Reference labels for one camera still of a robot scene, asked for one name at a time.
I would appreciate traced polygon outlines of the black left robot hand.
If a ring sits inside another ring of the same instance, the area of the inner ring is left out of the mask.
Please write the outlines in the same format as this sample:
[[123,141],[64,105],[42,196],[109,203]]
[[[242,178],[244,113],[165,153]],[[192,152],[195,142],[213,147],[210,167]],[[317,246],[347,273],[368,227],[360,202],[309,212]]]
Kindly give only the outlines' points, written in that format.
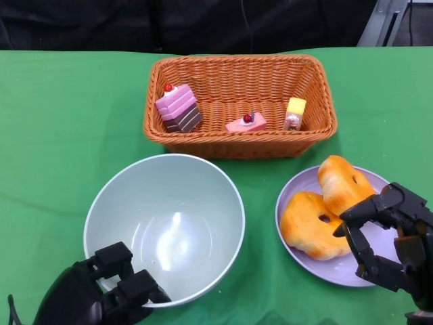
[[171,299],[147,270],[135,273],[123,242],[65,269],[44,296],[35,324],[136,324],[152,310],[147,302]]

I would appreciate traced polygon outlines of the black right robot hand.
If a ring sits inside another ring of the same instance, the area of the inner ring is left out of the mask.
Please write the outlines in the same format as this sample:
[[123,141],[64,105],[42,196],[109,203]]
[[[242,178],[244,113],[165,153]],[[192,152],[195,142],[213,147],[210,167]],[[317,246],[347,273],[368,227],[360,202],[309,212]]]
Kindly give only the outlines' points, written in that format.
[[[432,212],[427,201],[394,182],[340,215],[335,237],[345,237],[358,263],[356,275],[391,291],[409,293],[422,311],[432,311]],[[397,230],[397,262],[376,255],[361,228],[372,222]]]

